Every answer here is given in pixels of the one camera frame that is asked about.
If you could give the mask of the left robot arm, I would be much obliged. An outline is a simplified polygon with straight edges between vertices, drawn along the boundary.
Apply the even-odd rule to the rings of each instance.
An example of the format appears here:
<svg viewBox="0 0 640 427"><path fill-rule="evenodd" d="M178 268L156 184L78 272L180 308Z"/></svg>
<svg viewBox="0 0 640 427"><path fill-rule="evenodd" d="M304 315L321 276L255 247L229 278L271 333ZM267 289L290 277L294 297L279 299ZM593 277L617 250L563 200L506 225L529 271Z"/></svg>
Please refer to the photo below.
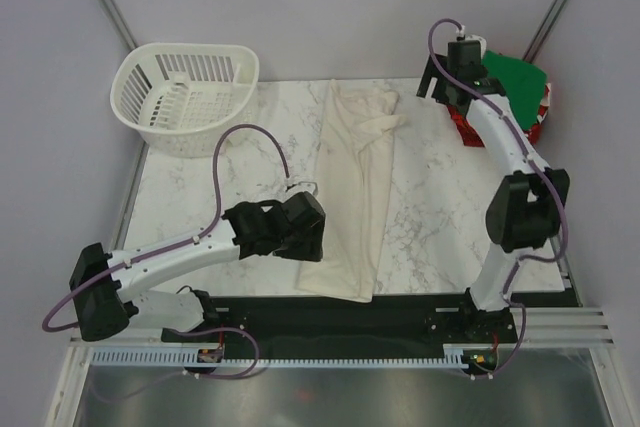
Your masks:
<svg viewBox="0 0 640 427"><path fill-rule="evenodd" d="M87 246L70 278L81 338L95 342L119 334L139 313L136 295L204 267L269 255L318 262L325 221L314 195L301 191L284 202L241 202L199 234L135 255L106 253L99 243Z"/></svg>

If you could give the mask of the cream white t shirt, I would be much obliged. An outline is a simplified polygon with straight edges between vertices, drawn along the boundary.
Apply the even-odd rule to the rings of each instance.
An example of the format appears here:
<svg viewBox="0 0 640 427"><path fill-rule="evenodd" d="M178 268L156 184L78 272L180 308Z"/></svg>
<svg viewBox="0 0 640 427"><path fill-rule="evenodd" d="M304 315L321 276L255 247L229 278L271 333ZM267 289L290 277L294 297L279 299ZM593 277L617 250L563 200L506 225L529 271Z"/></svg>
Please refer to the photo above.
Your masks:
<svg viewBox="0 0 640 427"><path fill-rule="evenodd" d="M332 80L325 97L315 166L317 200L326 214L319 262L301 264L296 288L368 303L380 264L390 201L399 94L344 89Z"/></svg>

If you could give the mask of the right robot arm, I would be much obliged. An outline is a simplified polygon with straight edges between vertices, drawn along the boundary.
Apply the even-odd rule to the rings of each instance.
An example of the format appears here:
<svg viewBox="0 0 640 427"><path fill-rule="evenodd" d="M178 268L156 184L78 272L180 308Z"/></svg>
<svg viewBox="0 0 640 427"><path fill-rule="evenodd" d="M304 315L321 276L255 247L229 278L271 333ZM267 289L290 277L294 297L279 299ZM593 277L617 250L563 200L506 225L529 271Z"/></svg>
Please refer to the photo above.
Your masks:
<svg viewBox="0 0 640 427"><path fill-rule="evenodd" d="M419 97L430 96L465 119L481 139L502 179L486 210L491 244L483 267L469 288L475 306L458 315L458 328L467 339L483 339L494 328L491 312L509 305L512 283L524 260L547 262L535 253L566 223L569 176L553 169L535 151L519 127L506 91L482 64L484 41L459 35L446 55L430 54Z"/></svg>

